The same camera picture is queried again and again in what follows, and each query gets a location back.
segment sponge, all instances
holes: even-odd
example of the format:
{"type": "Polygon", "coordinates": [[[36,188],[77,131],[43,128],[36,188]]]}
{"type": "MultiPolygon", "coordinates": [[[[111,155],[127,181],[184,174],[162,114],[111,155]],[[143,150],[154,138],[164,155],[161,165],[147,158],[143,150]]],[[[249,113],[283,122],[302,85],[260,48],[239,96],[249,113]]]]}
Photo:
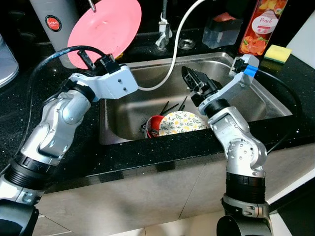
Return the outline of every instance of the sponge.
{"type": "Polygon", "coordinates": [[[264,58],[284,64],[289,58],[291,52],[292,49],[271,45],[270,48],[267,50],[264,58]]]}

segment stainless steel sink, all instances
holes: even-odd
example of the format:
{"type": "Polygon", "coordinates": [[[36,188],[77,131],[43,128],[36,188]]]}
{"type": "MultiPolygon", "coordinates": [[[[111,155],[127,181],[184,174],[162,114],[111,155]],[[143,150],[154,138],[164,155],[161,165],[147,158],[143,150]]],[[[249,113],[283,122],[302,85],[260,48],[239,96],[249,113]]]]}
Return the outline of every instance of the stainless steel sink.
{"type": "MultiPolygon", "coordinates": [[[[164,78],[170,63],[171,59],[161,59],[130,63],[128,66],[140,86],[151,87],[164,78]]],[[[138,90],[121,99],[103,101],[100,114],[101,144],[144,139],[144,134],[139,132],[143,120],[158,115],[167,101],[168,107],[171,107],[176,103],[181,104],[188,96],[185,111],[199,115],[198,108],[191,101],[189,90],[182,79],[182,66],[200,70],[224,86],[231,80],[228,73],[232,63],[233,58],[226,53],[177,58],[171,77],[160,88],[154,91],[138,90]]],[[[256,80],[253,81],[250,90],[240,94],[230,101],[230,104],[237,107],[247,121],[291,115],[291,112],[256,80]]],[[[208,119],[206,116],[201,117],[205,121],[208,119]]]]}

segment black cable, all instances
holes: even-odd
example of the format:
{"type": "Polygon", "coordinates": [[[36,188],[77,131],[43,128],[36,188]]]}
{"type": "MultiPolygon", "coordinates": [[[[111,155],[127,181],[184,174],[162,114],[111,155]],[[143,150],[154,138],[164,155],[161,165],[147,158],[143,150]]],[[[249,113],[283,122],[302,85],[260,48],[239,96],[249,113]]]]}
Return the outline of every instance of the black cable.
{"type": "Polygon", "coordinates": [[[43,101],[42,107],[46,106],[49,102],[51,102],[52,100],[57,98],[61,92],[62,91],[59,90],[58,92],[56,92],[55,94],[53,94],[49,98],[47,98],[45,101],[43,101]]]}
{"type": "MultiPolygon", "coordinates": [[[[292,96],[292,98],[294,99],[295,102],[295,106],[296,106],[296,113],[294,114],[295,118],[296,118],[296,125],[300,122],[301,116],[302,116],[302,104],[300,101],[299,96],[296,94],[295,91],[293,91],[285,82],[283,82],[282,80],[280,80],[279,78],[277,78],[276,76],[269,74],[266,71],[263,71],[261,69],[258,69],[257,71],[259,71],[260,73],[267,75],[269,78],[274,79],[275,81],[277,81],[280,85],[282,85],[283,87],[285,87],[285,89],[290,93],[290,95],[292,96]]],[[[293,131],[295,130],[295,125],[291,125],[290,128],[288,129],[287,133],[272,147],[267,151],[267,154],[269,154],[272,150],[274,150],[275,148],[277,148],[293,131]]]]}
{"type": "MultiPolygon", "coordinates": [[[[30,75],[30,79],[29,79],[29,83],[28,83],[28,89],[27,89],[27,100],[26,100],[26,107],[29,107],[29,117],[28,117],[28,122],[27,122],[27,126],[26,129],[24,130],[24,134],[22,136],[22,140],[20,142],[20,145],[15,153],[14,156],[16,156],[20,149],[22,148],[27,135],[28,135],[28,131],[30,128],[30,124],[31,124],[31,118],[32,118],[32,100],[33,100],[33,86],[34,86],[34,82],[35,79],[37,78],[37,76],[39,75],[40,71],[43,69],[43,67],[45,67],[49,62],[51,62],[52,60],[59,58],[61,56],[63,56],[64,54],[68,54],[70,52],[73,51],[79,51],[79,50],[87,50],[87,51],[91,51],[91,52],[95,52],[97,54],[99,54],[100,56],[105,56],[106,54],[103,53],[101,50],[91,47],[91,46],[72,46],[72,47],[68,47],[68,48],[64,48],[61,49],[55,53],[53,53],[52,55],[50,55],[49,57],[47,57],[46,59],[44,59],[41,63],[39,63],[33,70],[33,72],[30,75]]],[[[53,99],[54,97],[56,97],[56,94],[52,95],[51,97],[49,97],[48,99],[45,100],[45,102],[47,102],[48,100],[53,99]]],[[[0,172],[0,176],[8,169],[8,167],[10,166],[10,164],[8,164],[1,172],[0,172]]]]}

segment label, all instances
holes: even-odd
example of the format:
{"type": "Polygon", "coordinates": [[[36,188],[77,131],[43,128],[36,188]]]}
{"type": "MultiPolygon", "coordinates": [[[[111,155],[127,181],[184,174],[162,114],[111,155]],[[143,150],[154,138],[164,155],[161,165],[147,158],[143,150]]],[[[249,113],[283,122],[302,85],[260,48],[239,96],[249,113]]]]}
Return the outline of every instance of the label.
{"type": "Polygon", "coordinates": [[[274,11],[266,11],[252,22],[252,30],[258,34],[268,34],[275,30],[278,19],[274,11]]]}
{"type": "Polygon", "coordinates": [[[46,16],[45,18],[46,25],[49,29],[51,29],[53,32],[58,32],[61,30],[61,21],[56,16],[46,16]]]}

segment silver metal cylinder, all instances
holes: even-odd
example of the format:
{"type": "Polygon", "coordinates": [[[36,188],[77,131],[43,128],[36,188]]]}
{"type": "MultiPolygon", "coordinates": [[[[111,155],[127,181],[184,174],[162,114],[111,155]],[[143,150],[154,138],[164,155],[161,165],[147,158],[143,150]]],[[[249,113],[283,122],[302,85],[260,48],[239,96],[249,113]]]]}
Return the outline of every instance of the silver metal cylinder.
{"type": "MultiPolygon", "coordinates": [[[[56,51],[66,48],[79,16],[74,0],[30,0],[56,51]]],[[[76,68],[67,55],[59,57],[66,68],[76,68]]]]}

